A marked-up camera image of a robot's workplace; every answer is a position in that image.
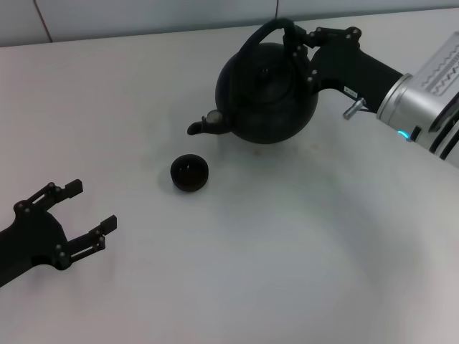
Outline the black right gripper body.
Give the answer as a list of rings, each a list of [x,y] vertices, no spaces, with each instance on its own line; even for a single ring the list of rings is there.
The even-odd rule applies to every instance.
[[[338,90],[353,100],[362,98],[368,108],[378,108],[402,73],[360,50],[360,44],[345,37],[333,38],[311,60],[314,92]]]

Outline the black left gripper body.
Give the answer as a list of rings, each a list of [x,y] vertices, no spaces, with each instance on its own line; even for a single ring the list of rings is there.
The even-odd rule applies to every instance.
[[[67,269],[67,239],[56,218],[27,202],[15,204],[14,213],[13,223],[0,231],[0,287],[38,265]]]

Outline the black round teapot with handle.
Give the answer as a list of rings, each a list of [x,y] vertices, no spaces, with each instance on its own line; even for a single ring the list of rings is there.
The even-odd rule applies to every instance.
[[[304,43],[293,21],[262,25],[224,65],[215,87],[216,108],[192,123],[188,135],[233,133],[251,143],[273,144],[300,132],[318,96],[307,91],[295,70],[292,53],[298,45]]]

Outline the small dark teacup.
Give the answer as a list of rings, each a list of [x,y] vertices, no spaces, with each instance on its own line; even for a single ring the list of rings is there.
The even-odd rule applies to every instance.
[[[209,166],[198,155],[185,154],[176,158],[170,167],[171,180],[183,192],[195,192],[208,181]]]

